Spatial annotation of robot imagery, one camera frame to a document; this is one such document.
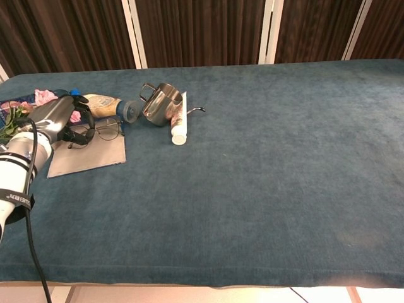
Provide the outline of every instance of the glasses lens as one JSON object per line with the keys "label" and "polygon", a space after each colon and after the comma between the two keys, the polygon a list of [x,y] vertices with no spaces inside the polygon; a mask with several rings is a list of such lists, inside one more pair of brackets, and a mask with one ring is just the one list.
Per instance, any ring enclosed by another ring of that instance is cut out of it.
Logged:
{"label": "glasses lens", "polygon": [[119,135],[119,121],[114,118],[108,118],[98,121],[95,129],[101,139],[111,141]]}

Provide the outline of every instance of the white tube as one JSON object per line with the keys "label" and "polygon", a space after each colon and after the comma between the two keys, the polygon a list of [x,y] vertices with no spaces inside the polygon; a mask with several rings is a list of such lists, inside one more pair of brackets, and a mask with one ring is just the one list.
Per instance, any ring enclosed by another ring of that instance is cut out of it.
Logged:
{"label": "white tube", "polygon": [[187,141],[187,92],[182,95],[182,104],[171,119],[171,141],[175,145],[183,145]]}

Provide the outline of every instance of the floor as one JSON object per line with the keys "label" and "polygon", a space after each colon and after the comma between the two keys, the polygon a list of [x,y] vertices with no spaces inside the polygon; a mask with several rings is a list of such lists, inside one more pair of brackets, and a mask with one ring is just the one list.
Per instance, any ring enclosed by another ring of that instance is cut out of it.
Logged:
{"label": "floor", "polygon": [[[289,288],[237,287],[51,287],[53,303],[304,303]],[[294,288],[309,303],[402,303],[404,289],[357,288],[358,298],[345,287]],[[44,303],[41,287],[0,287],[1,303]]]}

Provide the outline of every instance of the stainless steel pitcher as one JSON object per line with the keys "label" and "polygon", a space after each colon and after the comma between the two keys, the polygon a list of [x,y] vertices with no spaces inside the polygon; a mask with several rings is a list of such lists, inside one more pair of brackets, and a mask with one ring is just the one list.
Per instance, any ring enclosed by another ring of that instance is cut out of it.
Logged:
{"label": "stainless steel pitcher", "polygon": [[[146,87],[153,90],[149,99],[141,95]],[[139,96],[142,101],[146,102],[142,110],[143,115],[157,126],[164,126],[169,122],[175,109],[182,102],[179,90],[168,83],[161,83],[157,87],[145,83],[141,88]]]}

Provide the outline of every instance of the pitcher handle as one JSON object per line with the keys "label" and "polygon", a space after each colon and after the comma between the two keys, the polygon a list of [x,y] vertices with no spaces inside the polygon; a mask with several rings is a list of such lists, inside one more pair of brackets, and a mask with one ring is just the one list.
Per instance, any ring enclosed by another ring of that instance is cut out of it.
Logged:
{"label": "pitcher handle", "polygon": [[151,88],[151,89],[153,90],[153,92],[156,91],[156,88],[155,88],[152,84],[150,84],[150,83],[144,83],[144,84],[142,85],[141,90],[140,90],[140,93],[139,93],[139,97],[140,97],[140,99],[141,99],[143,102],[147,102],[147,99],[146,99],[144,96],[141,95],[141,93],[143,92],[143,90],[144,90],[146,87]]}

